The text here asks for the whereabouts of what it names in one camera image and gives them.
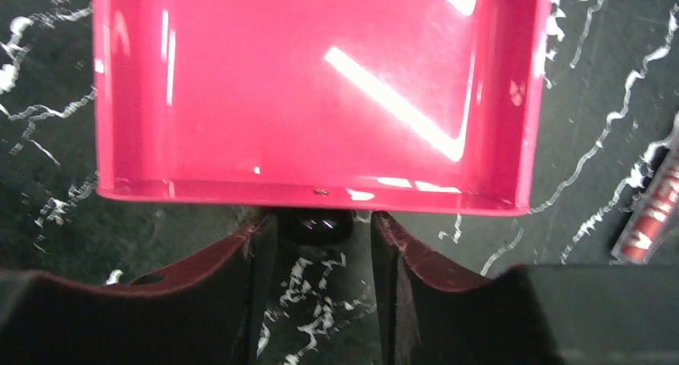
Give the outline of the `black lower drawer knob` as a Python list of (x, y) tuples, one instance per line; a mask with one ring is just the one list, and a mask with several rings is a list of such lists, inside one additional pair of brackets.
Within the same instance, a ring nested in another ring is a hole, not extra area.
[(350, 211), (319, 208), (283, 208), (277, 211), (279, 236), (302, 246), (342, 243), (352, 235)]

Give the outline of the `red lip gloss tube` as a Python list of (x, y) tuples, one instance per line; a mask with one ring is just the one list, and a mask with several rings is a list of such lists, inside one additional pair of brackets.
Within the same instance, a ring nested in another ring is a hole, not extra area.
[(678, 212), (677, 118), (666, 146), (668, 152), (663, 162), (611, 250), (611, 255), (622, 262), (646, 264), (660, 246), (665, 228)]

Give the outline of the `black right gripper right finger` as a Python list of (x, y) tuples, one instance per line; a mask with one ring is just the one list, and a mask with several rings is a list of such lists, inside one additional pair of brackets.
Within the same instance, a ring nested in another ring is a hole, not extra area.
[(675, 364), (675, 266), (519, 265), (488, 279), (371, 219), (386, 364)]

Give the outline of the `pink drawer tray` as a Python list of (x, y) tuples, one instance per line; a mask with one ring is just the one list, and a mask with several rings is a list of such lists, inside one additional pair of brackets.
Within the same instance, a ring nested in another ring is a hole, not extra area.
[(550, 0), (92, 0), (98, 192), (523, 215)]

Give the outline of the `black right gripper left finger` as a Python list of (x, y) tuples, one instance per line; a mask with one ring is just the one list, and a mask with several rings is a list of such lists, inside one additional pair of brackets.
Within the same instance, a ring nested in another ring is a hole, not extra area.
[(1, 273), (4, 364), (253, 364), (277, 250), (261, 214), (130, 283)]

